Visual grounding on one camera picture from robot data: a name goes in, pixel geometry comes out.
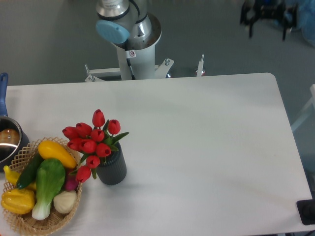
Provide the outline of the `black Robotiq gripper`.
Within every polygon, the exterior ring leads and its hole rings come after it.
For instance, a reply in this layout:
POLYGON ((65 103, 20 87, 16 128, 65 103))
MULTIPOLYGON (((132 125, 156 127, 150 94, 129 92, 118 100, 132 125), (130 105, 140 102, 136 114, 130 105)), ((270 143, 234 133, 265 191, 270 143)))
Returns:
POLYGON ((282 40, 287 32, 297 27, 298 4, 286 5, 284 0, 246 0, 241 7, 240 24, 247 27, 249 38, 259 20, 275 20, 282 27, 282 40))

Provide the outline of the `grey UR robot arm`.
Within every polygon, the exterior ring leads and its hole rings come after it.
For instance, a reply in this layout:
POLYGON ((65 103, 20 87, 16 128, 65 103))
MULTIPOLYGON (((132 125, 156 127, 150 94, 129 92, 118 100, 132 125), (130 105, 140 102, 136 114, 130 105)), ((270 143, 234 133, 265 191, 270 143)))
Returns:
MULTIPOLYGON (((253 35, 253 25, 258 20, 275 20, 287 31, 297 27, 299 5, 286 5, 284 0, 246 0, 241 8, 240 24, 253 35)), ((99 20, 97 33, 108 42, 125 51, 142 50, 155 45, 161 37, 158 19, 147 11, 145 0, 99 0, 96 3, 99 20)))

